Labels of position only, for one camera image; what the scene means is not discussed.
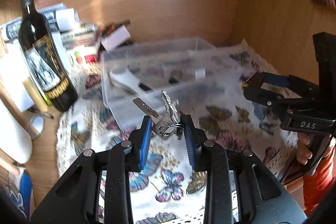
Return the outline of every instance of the metal key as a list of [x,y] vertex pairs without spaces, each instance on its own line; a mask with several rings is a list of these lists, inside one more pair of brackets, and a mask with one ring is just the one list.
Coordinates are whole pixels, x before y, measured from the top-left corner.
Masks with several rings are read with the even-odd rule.
[[170,127],[174,123],[167,113],[165,113],[164,115],[160,115],[157,111],[149,107],[139,97],[135,98],[133,102],[134,104],[136,104],[138,108],[140,108],[143,111],[143,113],[149,115],[152,118],[152,121],[154,123],[154,125],[152,126],[152,130],[162,140],[164,141],[168,140],[169,137],[175,133],[175,129]]

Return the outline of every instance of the key blade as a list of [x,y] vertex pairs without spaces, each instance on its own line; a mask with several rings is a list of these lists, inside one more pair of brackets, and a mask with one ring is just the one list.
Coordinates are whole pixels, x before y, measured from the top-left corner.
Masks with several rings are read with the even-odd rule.
[[159,113],[157,113],[155,110],[153,110],[152,108],[150,108],[144,101],[142,101],[139,97],[133,99],[133,103],[140,108],[143,113],[145,113],[146,115],[149,115],[151,117],[154,118],[158,118],[160,115]]

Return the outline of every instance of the person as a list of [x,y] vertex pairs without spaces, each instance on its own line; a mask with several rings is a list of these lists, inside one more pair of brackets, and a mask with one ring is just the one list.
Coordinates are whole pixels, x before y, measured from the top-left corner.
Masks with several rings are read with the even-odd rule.
[[[308,159],[312,157],[312,152],[307,148],[309,142],[308,135],[298,133],[296,159],[303,165],[307,164]],[[336,177],[332,175],[335,143],[336,139],[333,137],[314,175],[303,176],[303,198],[307,216],[311,215],[330,187],[336,182]]]

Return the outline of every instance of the hand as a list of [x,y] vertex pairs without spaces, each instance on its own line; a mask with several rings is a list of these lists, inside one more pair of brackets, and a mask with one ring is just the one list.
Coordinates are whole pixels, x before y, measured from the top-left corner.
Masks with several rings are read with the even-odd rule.
[[[305,165],[307,164],[308,160],[311,159],[312,157],[312,152],[306,146],[309,144],[310,139],[309,136],[304,133],[298,133],[297,136],[298,136],[298,142],[297,142],[296,159],[299,163]],[[327,148],[327,150],[323,155],[323,158],[327,157],[332,152],[332,150],[335,147],[335,143],[336,139],[333,137],[329,144],[329,147]]]

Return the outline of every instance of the transparent plastic box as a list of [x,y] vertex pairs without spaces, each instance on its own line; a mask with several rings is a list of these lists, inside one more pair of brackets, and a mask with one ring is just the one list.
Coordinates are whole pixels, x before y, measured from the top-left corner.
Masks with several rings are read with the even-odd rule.
[[[219,62],[216,54],[217,48],[199,38],[144,43],[105,52],[101,58],[105,106],[110,108],[124,130],[141,125],[144,113],[133,103],[137,97],[161,114],[165,112],[162,90],[176,102],[179,111],[206,103],[226,89],[229,79],[222,73],[237,70],[236,61],[224,59]],[[127,68],[151,90],[130,94],[123,87],[113,85],[109,72],[115,67]]]

